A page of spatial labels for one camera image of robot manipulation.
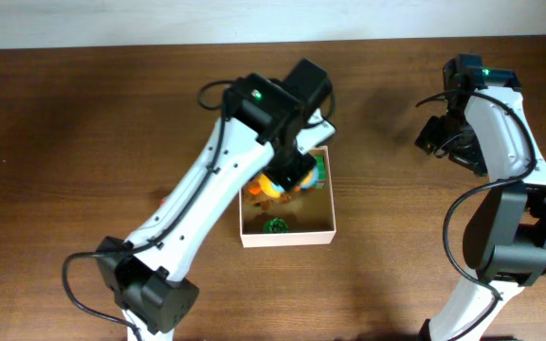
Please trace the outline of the green ridged ball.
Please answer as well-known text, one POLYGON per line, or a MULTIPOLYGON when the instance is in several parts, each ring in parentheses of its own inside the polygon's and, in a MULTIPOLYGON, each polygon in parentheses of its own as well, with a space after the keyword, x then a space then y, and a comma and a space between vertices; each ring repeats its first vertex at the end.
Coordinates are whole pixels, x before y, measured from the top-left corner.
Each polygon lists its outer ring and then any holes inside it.
POLYGON ((281 234, 288 232, 287 223, 280 218, 274 218, 264 224, 264 234, 281 234))

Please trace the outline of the orange duck toy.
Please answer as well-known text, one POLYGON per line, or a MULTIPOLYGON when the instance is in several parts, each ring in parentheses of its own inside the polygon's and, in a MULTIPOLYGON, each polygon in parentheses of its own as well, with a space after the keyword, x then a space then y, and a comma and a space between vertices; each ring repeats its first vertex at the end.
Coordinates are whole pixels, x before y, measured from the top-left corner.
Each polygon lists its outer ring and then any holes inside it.
POLYGON ((313 188, 319 181, 319 173, 317 170, 311 170, 296 186, 292 189, 284 189, 281 185, 275 184, 263 173, 259 174, 254 180, 245 185, 245 189, 249 194, 265 196, 273 199, 278 199, 283 193, 298 192, 313 188))

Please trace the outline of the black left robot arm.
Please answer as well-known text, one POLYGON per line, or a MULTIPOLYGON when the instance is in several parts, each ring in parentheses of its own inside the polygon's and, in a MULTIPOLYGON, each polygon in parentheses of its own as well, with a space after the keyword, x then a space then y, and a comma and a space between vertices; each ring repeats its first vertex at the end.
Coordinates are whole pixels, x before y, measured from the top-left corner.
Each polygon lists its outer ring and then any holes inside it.
POLYGON ((233 198, 265 176, 299 187, 317 161, 309 150, 335 128, 319 111, 333 95, 328 74, 302 60, 281 81, 252 73, 222 93, 207 145, 157 211, 126 239, 105 238, 97 261, 131 340, 171 340, 199 294, 193 259, 233 198))

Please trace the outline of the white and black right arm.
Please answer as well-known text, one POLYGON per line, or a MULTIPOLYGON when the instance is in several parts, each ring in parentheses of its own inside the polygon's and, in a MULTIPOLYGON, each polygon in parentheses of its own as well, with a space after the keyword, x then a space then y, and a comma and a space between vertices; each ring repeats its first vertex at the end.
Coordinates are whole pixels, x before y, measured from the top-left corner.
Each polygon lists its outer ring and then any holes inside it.
POLYGON ((546 276, 546 161, 523 110, 518 76, 459 54, 443 67, 446 112, 415 140, 437 158, 485 176, 459 196, 442 227, 446 257, 461 278, 421 340, 480 340, 501 309, 546 276))

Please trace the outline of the colourful puzzle cube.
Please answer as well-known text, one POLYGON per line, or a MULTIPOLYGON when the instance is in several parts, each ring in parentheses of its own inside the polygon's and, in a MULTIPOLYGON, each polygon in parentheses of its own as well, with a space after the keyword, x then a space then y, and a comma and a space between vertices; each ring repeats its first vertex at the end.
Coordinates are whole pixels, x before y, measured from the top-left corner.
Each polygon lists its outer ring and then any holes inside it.
POLYGON ((325 156, 317 155, 315 159, 317 161, 317 170, 314 172, 314 174, 317 177, 317 181, 314 183, 313 188, 325 188, 327 183, 327 168, 325 163, 325 156))

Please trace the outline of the brown plush toy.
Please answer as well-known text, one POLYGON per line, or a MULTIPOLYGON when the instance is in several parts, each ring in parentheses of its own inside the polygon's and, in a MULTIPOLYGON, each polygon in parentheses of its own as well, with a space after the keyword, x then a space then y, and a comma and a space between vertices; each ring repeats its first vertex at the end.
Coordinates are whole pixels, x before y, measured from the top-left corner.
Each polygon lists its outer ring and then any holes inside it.
POLYGON ((289 204, 298 196, 298 192, 283 193, 278 199, 273 199, 264 194, 252 195, 247 192, 245 187, 242 188, 242 199, 247 205, 259 207, 262 211, 267 211, 274 205, 289 204))

